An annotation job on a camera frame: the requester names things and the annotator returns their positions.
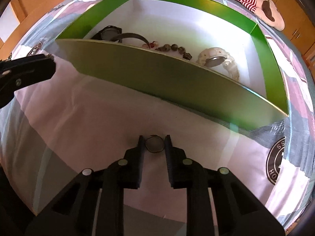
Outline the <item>thin metal bangle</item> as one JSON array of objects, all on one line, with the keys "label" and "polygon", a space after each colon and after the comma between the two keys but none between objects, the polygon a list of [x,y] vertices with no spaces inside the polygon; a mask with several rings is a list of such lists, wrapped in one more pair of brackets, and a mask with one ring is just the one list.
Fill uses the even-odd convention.
[{"label": "thin metal bangle", "polygon": [[109,41],[113,41],[113,42],[118,41],[121,43],[122,40],[126,39],[126,38],[135,38],[135,39],[141,40],[148,46],[149,49],[151,48],[150,42],[145,37],[143,37],[139,34],[130,33],[130,32],[118,34],[118,35],[112,37]]}]

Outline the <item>cream white wristwatch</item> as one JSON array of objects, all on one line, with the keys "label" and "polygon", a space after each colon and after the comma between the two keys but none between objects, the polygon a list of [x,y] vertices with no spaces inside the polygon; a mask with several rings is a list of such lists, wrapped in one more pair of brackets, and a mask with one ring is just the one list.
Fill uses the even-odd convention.
[{"label": "cream white wristwatch", "polygon": [[234,58],[220,47],[212,47],[203,50],[198,55],[196,62],[206,68],[222,66],[233,80],[239,80],[239,69]]}]

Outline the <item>black wristwatch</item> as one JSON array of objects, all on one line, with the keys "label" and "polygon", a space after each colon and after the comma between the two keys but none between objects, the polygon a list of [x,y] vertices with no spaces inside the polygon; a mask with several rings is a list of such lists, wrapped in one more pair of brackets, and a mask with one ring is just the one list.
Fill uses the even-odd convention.
[{"label": "black wristwatch", "polygon": [[106,26],[99,32],[97,32],[93,37],[92,40],[99,40],[99,41],[110,41],[113,37],[122,33],[122,29],[116,26]]}]

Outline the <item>pink grey patterned bedsheet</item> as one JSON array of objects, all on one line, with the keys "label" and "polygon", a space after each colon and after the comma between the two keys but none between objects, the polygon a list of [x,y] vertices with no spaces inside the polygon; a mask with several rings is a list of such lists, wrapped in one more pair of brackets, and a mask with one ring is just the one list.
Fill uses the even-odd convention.
[{"label": "pink grey patterned bedsheet", "polygon": [[[14,58],[52,53],[57,64],[45,82],[18,90],[1,109],[1,164],[18,196],[35,214],[86,167],[103,169],[137,137],[170,135],[209,169],[226,166],[288,228],[314,199],[314,84],[278,32],[233,0],[212,0],[244,15],[264,34],[279,66],[288,116],[247,130],[128,87],[80,73],[56,38],[102,0],[72,0],[41,19],[14,49]],[[193,61],[220,47],[235,60],[238,83],[266,96],[251,36],[200,9],[163,1],[130,0],[88,31],[106,25],[158,43],[177,41]]]}]

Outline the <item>wooden headboard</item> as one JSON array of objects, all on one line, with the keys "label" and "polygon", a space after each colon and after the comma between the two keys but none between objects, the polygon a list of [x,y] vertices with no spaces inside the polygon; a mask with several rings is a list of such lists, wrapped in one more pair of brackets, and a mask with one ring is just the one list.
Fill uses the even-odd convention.
[{"label": "wooden headboard", "polygon": [[27,31],[47,12],[65,0],[11,0],[10,6],[19,22],[1,45],[1,59],[6,59]]}]

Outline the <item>green cardboard box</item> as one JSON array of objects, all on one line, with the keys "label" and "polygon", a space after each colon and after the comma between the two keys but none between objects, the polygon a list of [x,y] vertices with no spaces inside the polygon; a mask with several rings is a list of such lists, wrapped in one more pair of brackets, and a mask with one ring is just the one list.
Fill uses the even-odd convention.
[{"label": "green cardboard box", "polygon": [[283,77],[260,27],[221,3],[212,0],[145,0],[200,9],[247,32],[262,67],[266,96],[185,59],[85,38],[92,27],[128,1],[102,0],[56,38],[59,48],[80,73],[159,97],[247,130],[288,116]]}]

